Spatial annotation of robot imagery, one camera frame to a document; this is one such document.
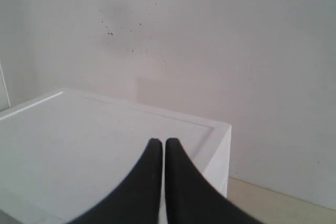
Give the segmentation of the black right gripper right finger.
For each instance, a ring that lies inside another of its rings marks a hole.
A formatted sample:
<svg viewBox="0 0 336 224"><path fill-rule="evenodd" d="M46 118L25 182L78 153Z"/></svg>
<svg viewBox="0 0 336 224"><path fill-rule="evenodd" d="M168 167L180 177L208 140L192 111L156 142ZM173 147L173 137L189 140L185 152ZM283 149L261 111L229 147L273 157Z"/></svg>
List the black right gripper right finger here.
<svg viewBox="0 0 336 224"><path fill-rule="evenodd" d="M203 177L177 138L165 144L165 202L168 223L249 223L249 215Z"/></svg>

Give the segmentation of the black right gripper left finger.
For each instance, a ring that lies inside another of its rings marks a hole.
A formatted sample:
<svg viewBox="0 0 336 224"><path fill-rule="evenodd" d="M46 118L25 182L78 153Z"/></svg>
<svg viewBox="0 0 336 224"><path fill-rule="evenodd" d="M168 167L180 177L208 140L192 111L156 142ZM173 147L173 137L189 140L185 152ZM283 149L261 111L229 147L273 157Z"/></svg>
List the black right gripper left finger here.
<svg viewBox="0 0 336 224"><path fill-rule="evenodd" d="M148 141L124 180L71 223L158 223L162 187L162 142Z"/></svg>

